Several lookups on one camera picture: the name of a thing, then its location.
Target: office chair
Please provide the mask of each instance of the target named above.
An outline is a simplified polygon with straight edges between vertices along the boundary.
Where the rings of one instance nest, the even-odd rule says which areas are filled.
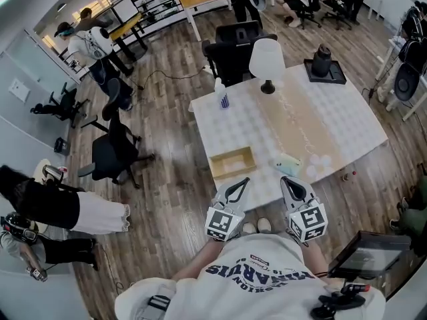
[[[325,6],[332,8],[332,13],[326,12],[320,21],[325,19],[334,19],[336,22],[336,30],[341,29],[341,23],[346,24],[350,31],[352,30],[352,26],[346,21],[348,12],[341,0],[324,0],[322,3]]]
[[[302,29],[305,29],[305,21],[309,20],[312,23],[315,23],[319,28],[322,27],[322,24],[314,20],[314,12],[320,10],[319,0],[308,0],[308,6],[303,5],[302,9],[296,11],[297,16],[301,19]]]
[[[266,35],[257,21],[217,27],[216,43],[205,40],[201,44],[213,76],[220,77],[226,87],[242,82],[244,75],[250,74],[254,43],[261,38],[277,40],[278,36]]]
[[[147,157],[140,157],[136,145],[141,141],[140,136],[132,134],[131,130],[120,122],[118,97],[120,95],[121,83],[114,78],[108,82],[109,101],[102,110],[102,118],[110,121],[109,128],[100,125],[98,116],[88,117],[81,128],[93,125],[107,134],[98,137],[92,143],[92,163],[77,172],[79,177],[92,174],[93,180],[104,178],[113,179],[113,183],[118,184],[117,178],[123,171],[131,177],[133,186],[139,189],[133,176],[131,165],[137,161],[155,159],[154,154]]]
[[[66,89],[67,83],[64,83],[64,86],[62,87],[61,95],[63,97],[61,98],[61,102],[58,103],[53,98],[53,93],[51,94],[49,98],[49,103],[53,104],[47,104],[42,105],[41,103],[36,104],[34,108],[30,109],[30,113],[33,114],[51,114],[61,121],[65,121],[69,119],[71,121],[71,128],[75,128],[75,117],[77,114],[80,114],[82,117],[86,117],[86,114],[81,113],[79,110],[83,107],[83,105],[86,102],[89,102],[88,99],[85,99],[83,102],[76,102],[75,101],[75,95],[77,93],[77,89],[73,89],[71,91],[68,91]]]

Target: wooden floor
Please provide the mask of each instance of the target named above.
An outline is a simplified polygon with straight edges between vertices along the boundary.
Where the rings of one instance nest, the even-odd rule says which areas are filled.
[[[319,44],[324,43],[359,91],[374,84],[379,68],[376,56],[385,54],[389,32],[382,22],[374,18],[367,20],[365,7],[360,13],[361,25],[353,31],[336,31],[329,21],[325,21],[321,29],[310,23],[305,31],[290,29],[276,15],[279,12],[279,7],[269,6],[262,19],[265,30],[277,32],[288,67],[301,64],[304,58],[312,58]],[[234,14],[226,9],[195,18],[201,38],[211,41],[214,41],[217,26],[234,21]],[[133,74],[139,84],[156,69],[182,77],[197,73],[207,63],[187,21],[151,36],[146,43],[149,51],[138,61]],[[109,179],[94,182],[90,177],[77,178],[78,167],[91,162],[91,143],[102,132],[94,127],[71,132],[72,153],[68,162],[71,182],[105,198],[131,205],[129,233],[99,237],[109,263],[105,253],[100,251],[97,253],[100,272],[81,264],[74,265],[92,317],[115,319],[113,302],[117,282],[127,289],[130,283],[140,279],[169,278],[207,240],[203,224],[216,189],[197,124],[187,109],[192,99],[211,93],[213,88],[214,79],[205,72],[182,80],[167,79],[155,73],[148,80],[145,91],[137,93],[133,110],[121,114],[121,120],[142,136],[141,154],[154,152],[157,156],[154,163],[133,166],[142,186],[140,190],[135,190],[130,181],[117,186]],[[87,106],[88,115],[100,115],[107,101],[88,77],[80,85],[78,97],[91,100]],[[416,183],[419,174],[416,165],[427,157],[426,140],[416,117],[403,123],[405,107],[399,106],[387,113],[376,98],[370,105],[389,137],[388,144],[357,160],[345,171],[314,184],[330,220],[327,234],[319,240],[329,260],[358,230],[390,232],[388,221],[397,216],[395,205],[409,195],[410,186]],[[419,114],[425,123],[425,109],[421,108]],[[345,172],[353,170],[357,175],[350,181],[340,179]],[[268,205],[253,211],[248,218],[267,216],[276,230],[284,229],[283,207],[280,203]],[[413,256],[408,255],[374,284],[386,295],[390,294],[416,266],[417,260],[412,260]]]

